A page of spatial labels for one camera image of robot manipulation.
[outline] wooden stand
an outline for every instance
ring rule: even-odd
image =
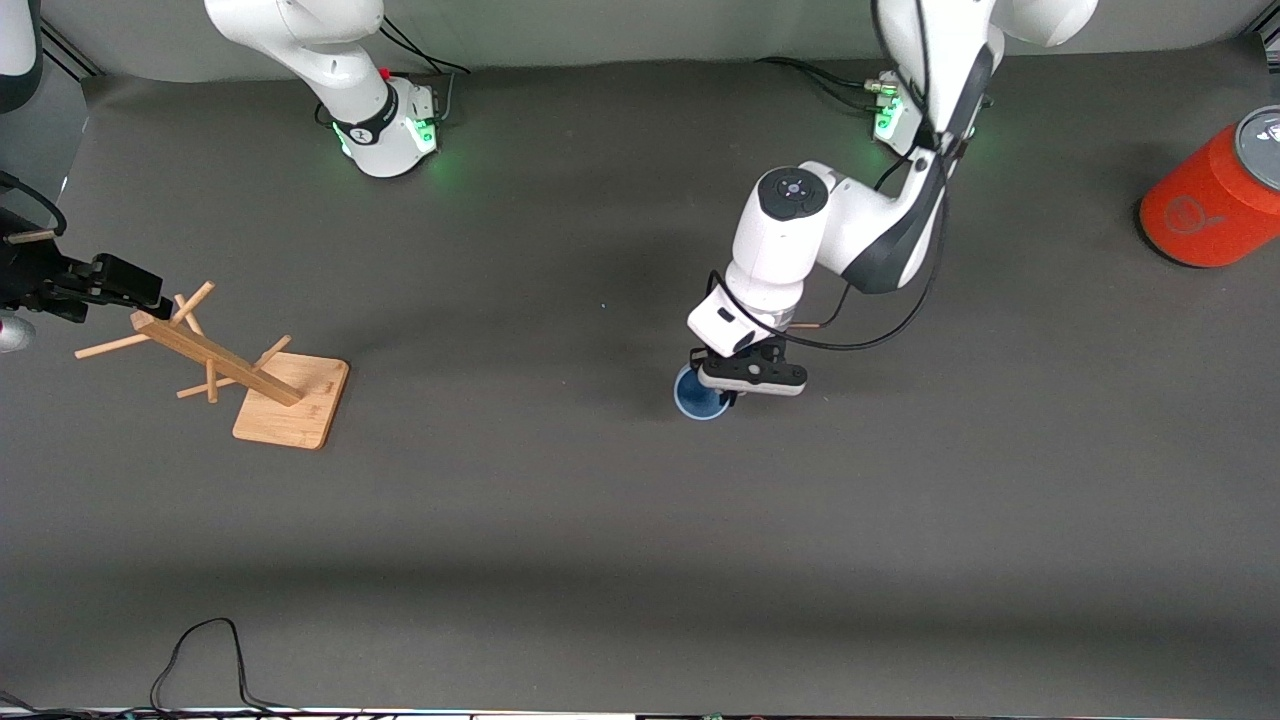
[[[282,337],[257,363],[248,364],[206,338],[192,314],[212,290],[214,283],[206,282],[191,300],[175,295],[178,311],[168,322],[140,310],[129,316],[137,334],[79,350],[76,357],[92,357],[152,340],[205,369],[205,384],[178,391],[178,397],[205,395],[209,402],[218,402],[219,387],[239,383],[248,388],[232,436],[306,450],[321,447],[351,368],[332,357],[280,352],[289,336]]]

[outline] gray backdrop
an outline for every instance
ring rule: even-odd
[[[845,65],[870,73],[874,64]],[[37,318],[0,357],[0,675],[132,705],[227,614],[261,696],[791,714],[1274,717],[1280,247],[1212,272],[1134,201],[1266,100],[1256,40],[1015,58],[954,182],[936,296],[799,398],[685,420],[684,315],[768,168],[888,164],[787,69],[460,81],[443,152],[362,177],[298,82],[93,86],[69,252],[211,337],[353,374],[329,446],[236,441],[238,391]],[[804,316],[840,283],[815,277]],[[829,340],[914,301],[855,299]],[[234,700],[195,638],[166,696]]]

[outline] wooden dowel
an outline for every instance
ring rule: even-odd
[[[196,299],[192,297],[192,302],[188,304],[187,307],[195,305],[195,300]],[[289,386],[270,373],[261,369],[253,369],[252,365],[225,347],[210,341],[209,338],[201,337],[182,325],[159,322],[142,311],[137,311],[131,315],[129,322],[133,323],[134,331],[150,337],[174,352],[200,363],[201,365],[212,360],[214,369],[219,373],[232,378],[244,387],[256,389],[285,407],[292,407],[302,400],[303,392],[301,389]]]
[[[284,336],[280,340],[275,341],[275,345],[273,345],[271,347],[269,347],[266,350],[266,352],[264,352],[262,356],[257,359],[257,363],[253,363],[253,369],[255,370],[261,370],[262,365],[266,365],[266,361],[270,360],[271,357],[274,357],[276,352],[284,350],[284,346],[289,345],[291,340],[293,340],[293,338],[289,337],[289,336]],[[233,380],[230,378],[221,378],[220,380],[218,380],[216,384],[218,384],[218,387],[227,387],[227,386],[236,384],[236,380]],[[179,389],[178,391],[178,397],[192,397],[192,396],[200,395],[200,393],[202,393],[202,392],[205,392],[207,389],[209,389],[209,383],[205,383],[202,386],[196,386],[196,387],[188,387],[187,389]]]
[[[275,345],[273,345],[271,347],[268,347],[266,352],[264,352],[262,356],[257,359],[257,363],[253,363],[253,369],[255,370],[262,369],[262,365],[266,365],[268,360],[270,360],[271,357],[275,357],[276,352],[284,350],[284,346],[289,345],[291,340],[293,340],[293,338],[289,337],[289,336],[284,336],[280,340],[275,341]]]
[[[187,315],[191,315],[191,313],[195,311],[196,305],[204,302],[205,299],[209,297],[209,293],[212,291],[214,291],[214,283],[211,282],[206,282],[205,284],[200,286],[200,290],[196,291],[196,295],[192,295],[191,300],[188,300],[184,306],[179,307],[178,311],[173,314],[173,318],[169,318],[169,324],[177,325],[178,323],[186,320]]]
[[[173,301],[178,304],[179,310],[187,306],[187,299],[180,292],[173,296]],[[195,313],[188,314],[183,320],[187,320],[187,327],[191,328],[191,332],[205,334],[205,329],[200,327],[200,320],[196,319]]]
[[[56,232],[40,229],[6,234],[4,236],[4,241],[9,245],[23,245],[26,242],[44,242],[46,240],[54,240],[55,237],[58,237]]]
[[[137,345],[140,342],[146,342],[148,338],[145,334],[133,334],[129,337],[122,337],[120,340],[113,340],[111,342],[104,342],[102,345],[95,345],[93,347],[86,347],[84,350],[76,351],[76,359],[83,360],[86,357],[92,357],[95,355],[101,355],[104,352],[110,352],[113,350],[119,350],[122,347],[128,347],[131,345]]]
[[[218,373],[212,360],[205,360],[205,387],[209,388],[209,404],[218,402]]]

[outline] orange cylinder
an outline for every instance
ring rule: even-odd
[[[1143,197],[1139,220],[1156,250],[1197,268],[1280,236],[1280,106],[1217,133]]]

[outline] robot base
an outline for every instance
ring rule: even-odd
[[[396,92],[398,114],[376,142],[360,145],[334,127],[342,151],[356,161],[361,172],[375,178],[393,178],[412,170],[422,158],[435,152],[438,143],[431,88],[404,78],[392,78],[387,85]]]

